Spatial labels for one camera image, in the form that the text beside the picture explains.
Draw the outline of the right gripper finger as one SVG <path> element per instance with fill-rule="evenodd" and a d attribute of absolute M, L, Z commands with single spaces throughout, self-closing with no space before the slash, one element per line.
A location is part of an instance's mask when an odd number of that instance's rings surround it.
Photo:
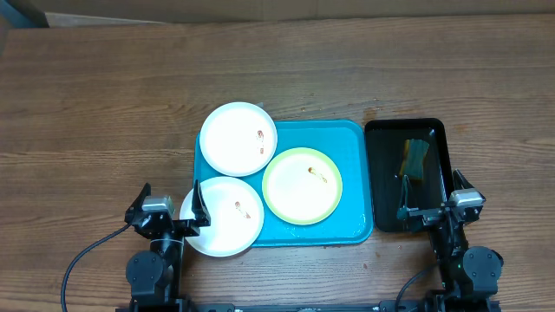
<path fill-rule="evenodd" d="M 456 191 L 474 190 L 474 186 L 465 178 L 459 169 L 452 172 L 454 189 Z"/>
<path fill-rule="evenodd" d="M 402 176 L 401 198 L 396 213 L 398 219 L 407 219 L 411 211 L 416 210 L 416 201 L 410 179 L 407 175 Z"/>

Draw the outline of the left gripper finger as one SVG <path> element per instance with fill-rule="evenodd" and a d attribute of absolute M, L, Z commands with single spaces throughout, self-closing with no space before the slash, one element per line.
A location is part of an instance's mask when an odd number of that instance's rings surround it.
<path fill-rule="evenodd" d="M 147 196 L 151 195 L 151 185 L 146 183 L 143 185 L 139 195 L 133 201 L 133 203 L 127 208 L 125 212 L 126 217 L 133 217 L 137 211 L 141 211 L 144 200 Z"/>
<path fill-rule="evenodd" d="M 194 223 L 198 227 L 207 227 L 211 225 L 211 216 L 207 210 L 205 200 L 203 198 L 200 182 L 196 179 L 193 184 L 193 197 L 191 210 L 194 215 Z"/>

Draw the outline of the white plate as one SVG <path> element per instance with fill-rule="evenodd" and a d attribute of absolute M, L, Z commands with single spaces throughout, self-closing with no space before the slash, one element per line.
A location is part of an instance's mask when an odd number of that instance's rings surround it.
<path fill-rule="evenodd" d="M 230 102 L 213 110 L 199 132 L 205 161 L 227 176 L 244 177 L 263 169 L 277 150 L 278 131 L 263 108 Z"/>
<path fill-rule="evenodd" d="M 252 246 L 264 224 L 257 192 L 241 179 L 215 177 L 199 184 L 211 224 L 187 243 L 211 257 L 234 256 Z"/>

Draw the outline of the green yellow sponge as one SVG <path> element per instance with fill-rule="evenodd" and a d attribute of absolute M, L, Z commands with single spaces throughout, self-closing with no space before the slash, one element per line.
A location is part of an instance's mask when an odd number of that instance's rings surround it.
<path fill-rule="evenodd" d="M 429 144 L 425 140 L 405 140 L 399 174 L 407 176 L 409 179 L 423 180 L 424 160 L 427 157 L 428 149 Z"/>

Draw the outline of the yellow-green rimmed plate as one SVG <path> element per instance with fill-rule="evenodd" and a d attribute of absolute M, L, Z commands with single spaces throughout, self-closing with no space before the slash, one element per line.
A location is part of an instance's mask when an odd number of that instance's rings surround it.
<path fill-rule="evenodd" d="M 341 173 L 326 154 L 295 147 L 276 156 L 266 167 L 262 193 L 271 212 L 295 225 L 311 225 L 329 217 L 343 193 Z"/>

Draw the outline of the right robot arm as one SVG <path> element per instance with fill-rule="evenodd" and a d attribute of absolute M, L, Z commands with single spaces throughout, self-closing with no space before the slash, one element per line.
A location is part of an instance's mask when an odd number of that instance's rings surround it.
<path fill-rule="evenodd" d="M 498 292 L 504 265 L 495 250 L 468 244 L 465 226 L 477 221 L 486 198 L 462 173 L 453 171 L 454 191 L 437 208 L 421 209 L 408 205 L 412 186 L 402 177 L 402 192 L 397 218 L 411 231 L 426 231 L 435 262 L 411 277 L 399 291 L 394 311 L 499 311 L 500 304 L 490 297 Z M 406 290 L 427 273 L 438 270 L 442 288 L 430 290 L 419 302 L 402 301 Z"/>

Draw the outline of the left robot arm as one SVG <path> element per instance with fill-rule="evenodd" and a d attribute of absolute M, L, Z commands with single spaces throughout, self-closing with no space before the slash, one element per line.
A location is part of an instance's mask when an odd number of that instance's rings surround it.
<path fill-rule="evenodd" d="M 180 293 L 183 250 L 188 237 L 197 237 L 211 225 L 200 182 L 193 185 L 193 217 L 177 220 L 168 196 L 155 197 L 145 184 L 125 212 L 124 221 L 150 241 L 148 250 L 134 254 L 127 262 L 126 279 L 131 287 L 129 311 L 193 312 L 198 308 Z"/>

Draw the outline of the black plastic tray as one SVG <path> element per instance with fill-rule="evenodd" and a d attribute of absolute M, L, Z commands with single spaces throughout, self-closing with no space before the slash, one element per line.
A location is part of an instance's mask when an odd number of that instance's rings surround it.
<path fill-rule="evenodd" d="M 408 232 L 397 218 L 402 204 L 402 162 L 408 140 L 428 143 L 420 179 L 409 179 L 410 208 L 438 208 L 454 191 L 443 123 L 436 118 L 372 120 L 364 127 L 375 225 L 384 232 Z"/>

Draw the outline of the teal plastic tray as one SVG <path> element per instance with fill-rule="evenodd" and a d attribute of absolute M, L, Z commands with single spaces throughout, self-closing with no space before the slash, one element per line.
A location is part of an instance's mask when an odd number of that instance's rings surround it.
<path fill-rule="evenodd" d="M 311 225 L 290 224 L 264 211 L 264 225 L 255 240 L 257 247 L 285 247 L 330 244 L 358 244 L 373 229 L 373 212 L 369 185 L 369 169 L 364 150 L 362 129 L 351 120 L 274 121 L 277 127 L 277 150 L 308 147 L 329 156 L 337 165 L 343 181 L 338 207 L 325 220 Z M 262 178 L 269 163 L 259 172 L 237 177 L 262 192 Z M 224 174 L 205 161 L 196 139 L 193 176 L 204 181 Z"/>

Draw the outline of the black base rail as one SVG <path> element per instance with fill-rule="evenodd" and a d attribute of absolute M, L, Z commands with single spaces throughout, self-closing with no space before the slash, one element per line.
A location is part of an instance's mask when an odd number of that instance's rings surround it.
<path fill-rule="evenodd" d="M 231 303 L 196 304 L 191 308 L 175 305 L 163 308 L 140 308 L 139 311 L 198 311 L 198 312 L 417 312 L 423 311 L 416 300 L 400 301 L 395 307 L 394 300 L 368 304 L 324 304 L 324 305 L 256 305 L 236 306 Z"/>

